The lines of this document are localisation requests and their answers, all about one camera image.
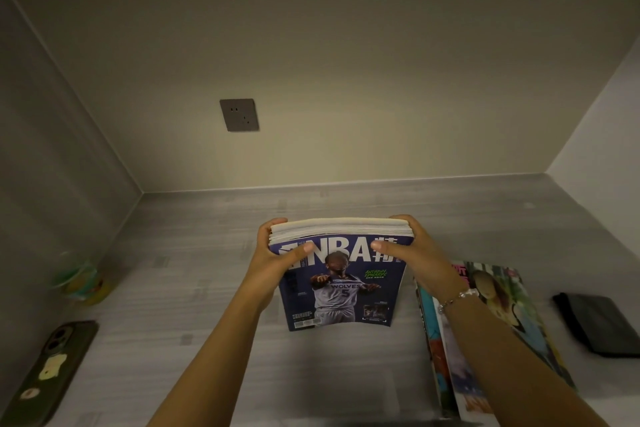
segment round sticker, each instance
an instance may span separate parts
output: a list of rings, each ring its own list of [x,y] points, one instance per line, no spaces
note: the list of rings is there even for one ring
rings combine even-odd
[[[20,400],[28,400],[37,397],[40,393],[39,388],[29,388],[20,394]]]

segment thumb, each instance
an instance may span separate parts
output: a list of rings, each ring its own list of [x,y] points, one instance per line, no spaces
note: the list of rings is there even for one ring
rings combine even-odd
[[[398,245],[397,243],[388,241],[372,241],[371,249],[384,255],[390,255],[391,257],[396,257],[396,259],[404,260],[405,262],[409,260],[409,256],[411,255],[408,246]]]
[[[284,269],[288,269],[296,262],[304,259],[311,251],[314,249],[313,242],[307,242],[304,245],[300,245],[290,252],[285,253],[284,255],[280,255],[278,257],[278,261],[282,264]]]

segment white jersey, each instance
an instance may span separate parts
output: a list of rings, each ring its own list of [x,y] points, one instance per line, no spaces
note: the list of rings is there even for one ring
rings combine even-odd
[[[348,309],[355,306],[364,282],[353,275],[347,275],[347,278],[330,277],[324,287],[314,290],[316,309]]]

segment gray outlet plate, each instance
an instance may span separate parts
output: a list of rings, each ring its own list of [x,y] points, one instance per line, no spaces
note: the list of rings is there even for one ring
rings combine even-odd
[[[260,130],[252,98],[221,99],[220,108],[228,131]]]

